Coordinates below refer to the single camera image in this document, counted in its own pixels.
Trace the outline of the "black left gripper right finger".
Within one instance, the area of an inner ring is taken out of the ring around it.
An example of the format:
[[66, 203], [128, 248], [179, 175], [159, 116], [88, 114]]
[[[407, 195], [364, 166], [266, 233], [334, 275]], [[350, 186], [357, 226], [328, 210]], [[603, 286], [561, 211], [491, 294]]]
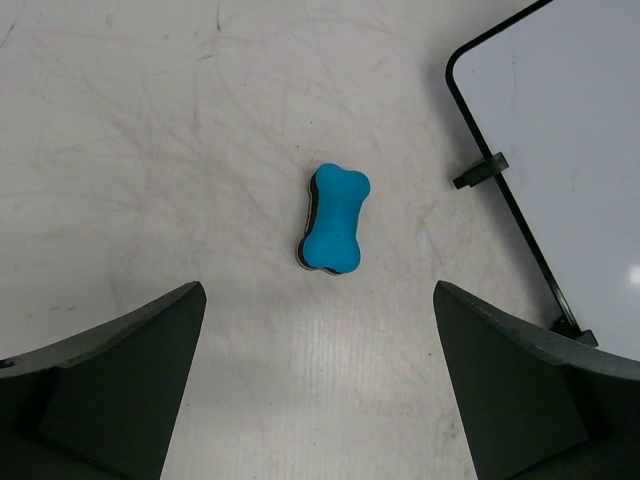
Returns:
[[450, 283], [436, 323], [480, 479], [636, 479], [639, 364]]

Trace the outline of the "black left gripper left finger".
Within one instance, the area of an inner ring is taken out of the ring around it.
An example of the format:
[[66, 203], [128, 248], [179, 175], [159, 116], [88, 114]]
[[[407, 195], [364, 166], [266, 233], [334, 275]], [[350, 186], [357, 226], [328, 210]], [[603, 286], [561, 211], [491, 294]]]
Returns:
[[2, 478], [160, 478], [206, 301], [201, 283], [187, 283], [2, 360]]

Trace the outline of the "blue whiteboard eraser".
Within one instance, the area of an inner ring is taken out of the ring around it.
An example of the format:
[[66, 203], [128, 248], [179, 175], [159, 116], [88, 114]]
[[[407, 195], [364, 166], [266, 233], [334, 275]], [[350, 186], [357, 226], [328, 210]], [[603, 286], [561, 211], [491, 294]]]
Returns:
[[304, 268], [333, 275], [358, 268], [358, 224], [370, 191], [370, 181], [360, 171], [334, 163], [316, 169], [309, 181], [307, 223], [297, 247], [297, 258]]

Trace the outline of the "white board with black frame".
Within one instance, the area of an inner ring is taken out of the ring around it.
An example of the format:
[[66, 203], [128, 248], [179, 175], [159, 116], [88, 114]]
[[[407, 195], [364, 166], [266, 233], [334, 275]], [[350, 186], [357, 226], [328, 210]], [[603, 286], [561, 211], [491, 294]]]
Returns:
[[447, 85], [566, 317], [639, 356], [639, 5], [538, 1], [450, 57]]

